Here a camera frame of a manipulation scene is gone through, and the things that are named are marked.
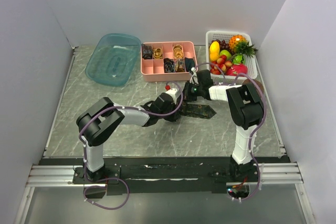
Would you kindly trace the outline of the dark patterned necktie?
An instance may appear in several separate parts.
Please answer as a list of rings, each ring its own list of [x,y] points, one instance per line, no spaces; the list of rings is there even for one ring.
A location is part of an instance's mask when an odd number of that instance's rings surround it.
[[[209,105],[183,102],[180,114],[191,118],[211,119],[217,112]]]

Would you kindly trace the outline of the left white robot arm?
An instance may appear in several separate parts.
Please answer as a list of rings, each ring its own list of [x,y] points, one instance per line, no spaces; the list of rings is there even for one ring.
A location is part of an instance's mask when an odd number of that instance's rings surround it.
[[[167,91],[139,107],[121,106],[104,97],[87,109],[76,120],[84,148],[86,178],[98,183],[105,177],[103,144],[119,125],[149,127],[160,119],[175,122],[180,118],[182,101],[179,91]]]

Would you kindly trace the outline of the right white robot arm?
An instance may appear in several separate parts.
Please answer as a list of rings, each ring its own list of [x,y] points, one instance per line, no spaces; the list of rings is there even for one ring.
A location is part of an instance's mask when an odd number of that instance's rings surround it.
[[[191,104],[198,97],[228,103],[236,125],[235,147],[230,158],[229,174],[235,181],[254,172],[253,148],[256,132],[266,117],[265,97],[260,85],[251,78],[243,84],[215,85],[209,70],[195,72],[183,89],[181,113],[198,118],[211,118],[214,110],[204,105]]]

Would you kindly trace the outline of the black rolled tie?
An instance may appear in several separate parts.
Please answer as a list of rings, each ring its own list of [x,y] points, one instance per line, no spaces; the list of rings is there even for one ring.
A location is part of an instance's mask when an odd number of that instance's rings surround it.
[[[184,58],[185,71],[190,72],[192,68],[197,68],[194,58]]]

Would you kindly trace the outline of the orange blue rolled tie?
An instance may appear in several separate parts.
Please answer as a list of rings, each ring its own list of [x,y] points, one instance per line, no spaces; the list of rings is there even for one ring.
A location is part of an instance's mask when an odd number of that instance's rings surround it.
[[[174,59],[175,72],[185,72],[185,61],[183,58]]]

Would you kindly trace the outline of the red cherry bunch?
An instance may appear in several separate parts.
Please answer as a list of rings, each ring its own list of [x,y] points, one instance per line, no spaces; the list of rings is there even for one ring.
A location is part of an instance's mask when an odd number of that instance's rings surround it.
[[[216,61],[213,61],[210,69],[211,74],[220,75],[222,72],[225,74],[233,63],[227,58],[226,55],[221,55]]]

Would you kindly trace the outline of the pink compartment organizer box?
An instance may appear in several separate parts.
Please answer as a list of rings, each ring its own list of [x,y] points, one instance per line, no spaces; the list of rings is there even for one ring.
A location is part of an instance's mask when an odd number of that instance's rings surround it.
[[[141,73],[146,82],[187,81],[197,65],[191,41],[145,42],[141,45]]]

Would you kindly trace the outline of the pink dragon fruit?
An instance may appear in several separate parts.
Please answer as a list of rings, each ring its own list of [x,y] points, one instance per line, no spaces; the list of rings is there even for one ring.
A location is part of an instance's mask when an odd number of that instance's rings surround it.
[[[226,70],[226,75],[227,76],[237,76],[240,73],[247,74],[248,73],[248,68],[244,64],[233,64],[230,68]]]

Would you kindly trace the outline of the gold rolled tie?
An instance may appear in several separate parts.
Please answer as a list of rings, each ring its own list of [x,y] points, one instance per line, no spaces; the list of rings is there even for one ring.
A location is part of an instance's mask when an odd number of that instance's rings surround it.
[[[153,59],[163,59],[163,49],[162,48],[153,49]]]

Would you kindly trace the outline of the yellow mango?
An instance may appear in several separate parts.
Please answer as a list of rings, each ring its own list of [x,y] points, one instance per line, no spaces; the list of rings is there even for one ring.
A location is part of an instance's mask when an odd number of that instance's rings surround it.
[[[220,53],[220,44],[218,41],[214,41],[211,43],[209,47],[209,60],[217,61]]]

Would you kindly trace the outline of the green apple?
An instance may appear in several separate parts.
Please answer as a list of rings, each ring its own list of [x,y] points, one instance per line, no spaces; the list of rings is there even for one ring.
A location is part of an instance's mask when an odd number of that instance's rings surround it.
[[[227,60],[230,60],[232,58],[232,54],[228,50],[221,50],[219,53],[220,56],[226,56]]]

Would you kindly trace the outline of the brown lidded white jar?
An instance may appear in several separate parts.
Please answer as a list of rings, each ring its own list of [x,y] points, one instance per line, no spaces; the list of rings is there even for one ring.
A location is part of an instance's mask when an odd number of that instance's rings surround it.
[[[265,92],[264,92],[264,86],[263,86],[263,84],[260,81],[258,81],[258,80],[254,80],[254,82],[259,86],[261,92],[264,94]],[[248,83],[251,83],[251,81],[249,79],[246,79],[243,82],[243,84],[248,84]]]

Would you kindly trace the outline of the green leafy vegetable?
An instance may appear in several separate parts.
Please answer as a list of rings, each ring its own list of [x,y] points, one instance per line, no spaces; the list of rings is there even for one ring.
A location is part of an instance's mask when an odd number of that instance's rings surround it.
[[[233,55],[232,63],[234,65],[245,64],[245,56],[243,54]]]

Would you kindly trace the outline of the orange pineapple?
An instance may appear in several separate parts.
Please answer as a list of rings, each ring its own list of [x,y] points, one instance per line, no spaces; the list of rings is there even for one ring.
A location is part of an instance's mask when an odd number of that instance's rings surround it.
[[[252,57],[256,55],[257,49],[244,36],[235,35],[229,40],[229,48],[235,54]]]

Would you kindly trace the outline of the teal transparent plastic bin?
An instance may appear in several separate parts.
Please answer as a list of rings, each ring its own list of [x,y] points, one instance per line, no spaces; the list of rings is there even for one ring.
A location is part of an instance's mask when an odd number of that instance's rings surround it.
[[[98,84],[121,87],[128,82],[140,49],[140,40],[132,35],[104,35],[88,61],[85,74]]]

